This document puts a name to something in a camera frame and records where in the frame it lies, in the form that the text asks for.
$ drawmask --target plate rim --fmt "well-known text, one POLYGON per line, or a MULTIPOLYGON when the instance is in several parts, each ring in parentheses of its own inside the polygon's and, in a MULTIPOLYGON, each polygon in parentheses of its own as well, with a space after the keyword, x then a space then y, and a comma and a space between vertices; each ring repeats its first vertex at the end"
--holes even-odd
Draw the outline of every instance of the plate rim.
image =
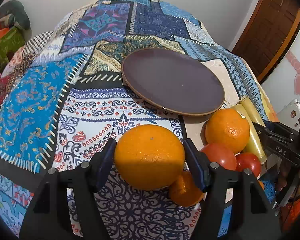
POLYGON ((121 73, 122 73, 123 80, 127 83, 127 85, 129 86, 129 88, 130 88, 134 93, 136 93, 139 97, 141 97, 143 100, 149 102, 150 104, 152 104, 152 105, 154 105, 154 106, 156 106, 156 107, 158 107, 158 108, 161 108, 161 109, 163 109, 163 110, 170 111, 170 112, 175 113, 175 114, 186 115, 186 116, 205 116, 205 115, 209 115, 209 114, 212 114, 212 113, 218 111, 218 110, 222 107, 222 105, 223 105, 223 103, 224 103, 224 101, 225 101, 225 97, 226 97, 225 89, 224 89, 224 87, 223 87, 223 85, 222 85, 222 82, 221 82, 220 79, 217 77, 217 75, 216 75, 215 73, 213 73, 213 71, 210 70, 210 69, 209 69, 206 65, 204 65, 204 64, 202 64, 202 66, 205 67, 205 68, 207 68, 207 69, 208 69, 208 70, 209 70, 209 71, 210 71, 210 72, 218 79, 218 81, 220 82, 220 84, 221 84, 221 86, 222 86, 222 90, 223 90, 223 100, 222 100, 221 105, 220 105, 219 107, 217 107, 216 109, 210 111, 210 112, 206 112, 206 113, 198 113, 198 114, 197 114, 197 113, 184 113, 184 112, 179 112, 179 111, 172 110, 172 109, 170 109, 170 108, 161 106, 161 105, 159 105, 158 103, 153 102, 153 101, 150 100, 149 98, 147 98, 147 97, 145 97, 144 95, 142 95, 141 93, 139 93, 139 92, 138 92, 138 91, 130 84, 130 82, 127 80, 126 75, 125 75, 125 73, 124 73, 124 63, 125 63, 126 59, 127 59, 130 55, 132 55, 132 54, 134 54, 134 53, 136 53, 136 52, 139 52, 139 51, 141 51, 141 50, 146 50, 146 49, 160 49, 160 50, 168 50, 168 51, 172 51, 172 52, 179 53, 179 52, 177 52, 177 51, 170 50, 170 49, 162 49, 162 48, 144 48, 144 49, 138 49, 138 50, 135 50, 134 52, 130 53, 127 57, 125 57, 125 58, 123 59, 122 64, 121 64, 121 73))

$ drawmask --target patchwork tablecloth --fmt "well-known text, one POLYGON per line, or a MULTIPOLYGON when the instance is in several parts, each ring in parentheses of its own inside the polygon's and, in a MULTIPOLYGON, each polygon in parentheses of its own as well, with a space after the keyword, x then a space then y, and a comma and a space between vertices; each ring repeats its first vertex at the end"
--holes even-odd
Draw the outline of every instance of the patchwork tablecloth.
MULTIPOLYGON (((132 127, 156 124, 180 140, 187 133, 198 148, 203 145, 202 125, 208 117, 183 118, 157 109, 122 84, 122 61, 143 48, 170 49, 199 60, 223 84, 222 107, 247 95, 268 119, 265 96, 249 67, 215 43, 189 12, 157 0, 99 0, 73 11, 53 32, 25 45, 24 71, 0 109, 0 215, 17 236, 47 169, 74 169, 109 138, 118 140, 132 127)), ((67 196, 74 234, 82 236, 73 191, 68 189, 67 196)), ((189 239, 201 212, 199 204, 175 205, 167 189, 132 188, 115 166, 95 198, 112 239, 189 239)), ((230 203, 220 236, 227 231, 230 203)))

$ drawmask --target human hand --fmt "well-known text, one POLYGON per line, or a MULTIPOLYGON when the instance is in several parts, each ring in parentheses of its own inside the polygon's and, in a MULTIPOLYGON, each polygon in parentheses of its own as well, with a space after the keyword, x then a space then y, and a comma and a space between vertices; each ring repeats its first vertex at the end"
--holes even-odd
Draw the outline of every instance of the human hand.
MULTIPOLYGON (((291 169, 291 164, 288 161, 283 160, 280 164, 280 173, 278 176, 278 182, 275 185, 275 189, 277 191, 281 191, 286 185, 287 185, 287 176, 289 174, 289 171, 291 169)), ((296 197, 300 195, 300 186, 294 190, 294 192, 291 194, 290 198, 293 198, 296 194, 296 197)))

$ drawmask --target wooden door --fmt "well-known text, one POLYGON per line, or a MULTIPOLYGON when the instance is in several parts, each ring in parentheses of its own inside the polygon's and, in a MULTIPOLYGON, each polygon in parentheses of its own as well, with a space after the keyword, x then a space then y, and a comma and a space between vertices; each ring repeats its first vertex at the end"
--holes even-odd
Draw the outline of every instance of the wooden door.
POLYGON ((259 3, 232 50, 247 61, 259 81, 286 49, 300 22, 294 0, 259 0, 259 3))

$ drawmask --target orange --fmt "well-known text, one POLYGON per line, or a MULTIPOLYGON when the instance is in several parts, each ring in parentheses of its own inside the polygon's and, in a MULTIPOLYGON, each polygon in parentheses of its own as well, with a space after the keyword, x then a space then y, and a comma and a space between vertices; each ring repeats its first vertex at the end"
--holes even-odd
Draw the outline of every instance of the orange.
POLYGON ((265 190, 265 184, 263 184, 263 182, 261 180, 258 180, 260 186, 262 187, 263 190, 265 190))
POLYGON ((183 207, 189 207, 202 200, 204 193, 194 184, 190 171, 183 171, 169 187, 171 200, 183 207))
POLYGON ((236 154, 249 141, 249 122, 235 109, 219 109, 208 120, 205 137, 207 143, 223 144, 236 154))
POLYGON ((114 152, 121 177, 143 190, 170 186, 183 171, 184 162, 185 151, 178 137, 152 124, 125 132, 114 152))

